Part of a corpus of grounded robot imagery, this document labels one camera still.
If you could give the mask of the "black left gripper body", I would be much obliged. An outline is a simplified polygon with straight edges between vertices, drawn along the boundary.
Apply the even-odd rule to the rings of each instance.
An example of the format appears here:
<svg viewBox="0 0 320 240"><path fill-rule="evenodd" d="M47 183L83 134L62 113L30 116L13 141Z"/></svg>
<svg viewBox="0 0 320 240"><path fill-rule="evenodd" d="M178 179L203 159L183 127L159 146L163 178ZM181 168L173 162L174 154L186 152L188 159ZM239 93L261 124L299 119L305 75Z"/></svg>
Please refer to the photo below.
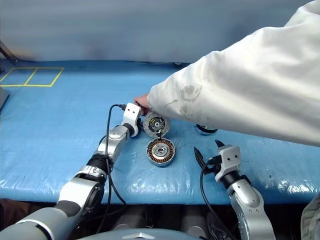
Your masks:
<svg viewBox="0 0 320 240"><path fill-rule="evenodd" d="M137 127L139 130L143 129L143 119L142 117L144 117L146 115L147 109L144 106L139 106L140 107L140 113L139 113L139 117L137 119Z"/></svg>

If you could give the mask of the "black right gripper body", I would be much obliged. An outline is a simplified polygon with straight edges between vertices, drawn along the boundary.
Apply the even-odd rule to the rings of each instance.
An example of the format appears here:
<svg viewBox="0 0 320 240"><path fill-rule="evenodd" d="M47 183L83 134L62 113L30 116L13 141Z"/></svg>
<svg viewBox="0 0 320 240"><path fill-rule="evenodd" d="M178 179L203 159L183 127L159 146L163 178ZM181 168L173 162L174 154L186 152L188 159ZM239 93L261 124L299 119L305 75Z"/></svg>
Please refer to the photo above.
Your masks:
<svg viewBox="0 0 320 240"><path fill-rule="evenodd" d="M221 170L221 164L221 155L209 158L209 160L206 162L206 174L214 174L216 176Z"/></svg>

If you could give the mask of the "person's bare hand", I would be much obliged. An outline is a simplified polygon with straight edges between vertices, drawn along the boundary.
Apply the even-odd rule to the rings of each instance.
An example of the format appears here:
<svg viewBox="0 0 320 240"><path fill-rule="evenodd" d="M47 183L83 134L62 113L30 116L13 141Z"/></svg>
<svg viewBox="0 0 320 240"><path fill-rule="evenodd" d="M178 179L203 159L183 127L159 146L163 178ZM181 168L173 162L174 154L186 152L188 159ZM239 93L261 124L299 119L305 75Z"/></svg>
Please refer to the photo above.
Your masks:
<svg viewBox="0 0 320 240"><path fill-rule="evenodd" d="M149 112L148 94L137 96L134 98L133 103L141 108L144 113Z"/></svg>

